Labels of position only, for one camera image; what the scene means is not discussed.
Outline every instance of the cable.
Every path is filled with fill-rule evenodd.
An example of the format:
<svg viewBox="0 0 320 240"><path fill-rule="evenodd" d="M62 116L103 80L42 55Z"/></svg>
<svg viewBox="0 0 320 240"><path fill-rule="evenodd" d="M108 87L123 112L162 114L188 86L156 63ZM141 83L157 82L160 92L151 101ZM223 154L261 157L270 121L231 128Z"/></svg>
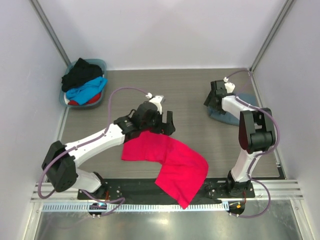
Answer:
<svg viewBox="0 0 320 240"><path fill-rule="evenodd" d="M235 74L241 73L241 72L247 72L247 73L249 73L250 80L252 80L252 81L255 80L253 74L252 74L248 69L242 69L242 70L239 70L239 71L235 71L234 73L232 73L232 74L230 74L229 76L227 76L227 78L229 78L229 77L231 77L231 76L233 76L233 75L235 75ZM240 92L238 92L238 93L235 95L235 100L236 100L238 103L240 103L240 104L242 104L242 105L244 105L244 106L246 106L246 107L249 107L249 108L251 108L251 109L257 110L257 111L259 111L259 112L261 112L261 113L263 113L263 114L265 114L268 118L271 119L271 121L272 121L272 123L273 123L273 125L275 126L275 129L276 129L276 141L275 141L275 144L273 145L273 147L269 148L269 150L267 150L267 151L265 151L265 152L258 153L257 155L255 155L254 158L253 158L253 160L252 160L252 162L250 163L250 165L249 165L249 167L248 167L248 170L247 170L247 177L248 177L251 181L253 181L253 182L257 183L257 184L260 184L260 185L265 189L266 194L268 195L268 203L267 203L267 206L265 207L265 209L264 209L262 212L260 212L260 213L258 213L258 214L255 214L255 215L238 215L239 218L251 219L251 218L256 218L256 217L261 216L262 214L264 214L264 213L269 209L270 204L271 204L271 195L270 195L270 192L269 192L268 188L266 187L266 185L264 185L261 181L258 181L258 180L253 179L253 178L250 176L250 172L251 172L251 169L252 169L253 165L254 165L255 162L257 161L257 157L260 157L260 156L263 156L263 155L272 153L272 152L277 148L277 146L279 145L279 141L280 141L280 130L279 130L279 125L277 124L276 120L275 120L268 112L264 111L263 109L261 109L261 108L259 108L259 107L252 106L252 105L248 104L247 102L241 100L241 99L239 98L239 94L240 94Z"/></svg>
<svg viewBox="0 0 320 240"><path fill-rule="evenodd" d="M45 178L45 175L47 174L48 170L52 167L53 164L55 164L59 159L61 159L64 155L66 155L67 153L73 151L73 150L77 150L78 148L81 148L87 144L90 144L90 143L93 143L97 140L99 140L100 138L102 138L108 131L108 128L109 128L109 125L111 123L111 100L112 100L112 97L114 96L114 94L120 90L124 90L124 89L133 89L133 90L137 90L139 92L142 92L144 94L148 94L147 92L143 91L142 89L139 89L139 88L136 88L136 87L120 87L116 90L114 90L110 97L109 97L109 100L108 100L108 120L107 120L107 127L105 128L104 130L104 133L101 134L100 136L94 138L94 139L91 139L89 141L86 141L84 143L81 143L77 146L74 146L68 150L65 150L64 152L60 153L58 156L56 156L43 170L39 180L38 180L38 188L37 188L37 192L38 192L38 196L41 198L41 199L47 199L49 198L54 192L55 190L52 190L48 195L46 196L43 196L42 193L41 193L41 188L42 188L42 183L44 181L44 178ZM119 201L121 201L115 208L113 208L112 210L108 211L108 212L104 212L103 214L101 214L101 216L107 216L107 215L110 215L111 213L113 213L116 209L118 209L124 202L125 202L125 198L124 197L120 197L116 200L111 200L111 201L101 201L99 199L96 199L94 198L93 196L91 196L86 190L82 190L81 191L86 194L90 199L96 201L96 202L99 202L99 203L103 203L103 204L112 204L112 203L117 203Z"/></svg>

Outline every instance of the metal floor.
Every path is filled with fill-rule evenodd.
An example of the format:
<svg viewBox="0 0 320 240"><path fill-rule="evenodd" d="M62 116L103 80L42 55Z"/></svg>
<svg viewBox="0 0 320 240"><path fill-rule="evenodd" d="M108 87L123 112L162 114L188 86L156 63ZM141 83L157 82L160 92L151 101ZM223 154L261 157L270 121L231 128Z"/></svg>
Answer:
<svg viewBox="0 0 320 240"><path fill-rule="evenodd" d="M267 201L249 201L253 215ZM302 240L290 200L274 200L262 216L225 211L124 212L92 219L87 212L43 212L35 240Z"/></svg>
<svg viewBox="0 0 320 240"><path fill-rule="evenodd" d="M66 119L62 142L80 140L107 126L107 105L110 93L119 87L137 87L154 95L164 95L164 111L173 111L176 132L173 138L187 144L209 164L208 177L226 177L235 165L240 145L238 127L209 118L203 105L210 81L221 80L236 69L169 69L119 70L107 73L106 94L96 109L70 109ZM249 81L247 73L239 73L230 81L239 91ZM243 92L255 94L251 84ZM127 115L145 101L138 91L123 90L114 95L111 119ZM80 169L98 172L104 178L156 178L161 169L157 162L121 160L122 146L113 147L85 162ZM275 156L261 157L253 172L254 177L278 177Z"/></svg>

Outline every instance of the red cloth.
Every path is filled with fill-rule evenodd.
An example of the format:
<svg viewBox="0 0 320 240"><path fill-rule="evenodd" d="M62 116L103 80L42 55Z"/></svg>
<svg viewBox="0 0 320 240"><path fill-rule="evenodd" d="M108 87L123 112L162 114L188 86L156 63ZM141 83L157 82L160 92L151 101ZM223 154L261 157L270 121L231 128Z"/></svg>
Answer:
<svg viewBox="0 0 320 240"><path fill-rule="evenodd" d="M163 191L188 207L208 174L208 163L199 153L167 135L142 132L124 144L122 160L162 164L155 181Z"/></svg>
<svg viewBox="0 0 320 240"><path fill-rule="evenodd" d="M97 95L95 95L93 98L91 98L89 101L87 101L85 103L85 105L87 104L94 104L96 101L98 101L101 97L101 92L99 92ZM71 100L70 102L68 102L68 105L73 105L73 106L78 106L79 103L77 103L76 101L74 100Z"/></svg>

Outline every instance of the white wall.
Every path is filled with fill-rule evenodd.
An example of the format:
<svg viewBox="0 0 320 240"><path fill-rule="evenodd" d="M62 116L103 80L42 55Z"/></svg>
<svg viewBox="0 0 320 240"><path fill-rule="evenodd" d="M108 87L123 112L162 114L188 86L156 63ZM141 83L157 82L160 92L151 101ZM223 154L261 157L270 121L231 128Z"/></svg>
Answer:
<svg viewBox="0 0 320 240"><path fill-rule="evenodd" d="M39 0L71 61L109 69L249 67L285 0Z"/></svg>
<svg viewBox="0 0 320 240"><path fill-rule="evenodd" d="M320 2L297 0L257 67L265 105L280 126L286 174L297 179L320 226Z"/></svg>
<svg viewBox="0 0 320 240"><path fill-rule="evenodd" d="M29 1L1 1L0 33L0 239L15 240L57 135L66 66Z"/></svg>

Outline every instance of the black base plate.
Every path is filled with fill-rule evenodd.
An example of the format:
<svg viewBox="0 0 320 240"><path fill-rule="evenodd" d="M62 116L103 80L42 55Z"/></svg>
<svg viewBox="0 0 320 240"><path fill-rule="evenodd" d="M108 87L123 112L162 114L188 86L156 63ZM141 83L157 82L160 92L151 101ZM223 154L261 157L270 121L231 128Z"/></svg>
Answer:
<svg viewBox="0 0 320 240"><path fill-rule="evenodd" d="M212 182L209 186L207 186L207 189L209 188L210 191L210 196L213 199L242 199L244 197L244 192L245 192L245 197L247 199L253 199L256 197L255 191L254 191L254 186L252 183L250 183L248 190L239 191L238 194L233 194L230 195L226 189L224 188L225 183L224 182Z"/></svg>
<svg viewBox="0 0 320 240"><path fill-rule="evenodd" d="M224 183L217 183L223 178L206 178L202 187L193 198L191 205L199 204L218 204L220 201L209 197L208 186L220 186ZM105 179L108 185L108 195L110 200L125 197L125 204L139 205L177 205L177 201L166 194L160 187L155 184L155 178L110 178ZM247 198L254 198L254 191L248 191ZM78 192L79 200L89 200L89 198L81 192ZM230 196L222 196L217 198L231 198Z"/></svg>

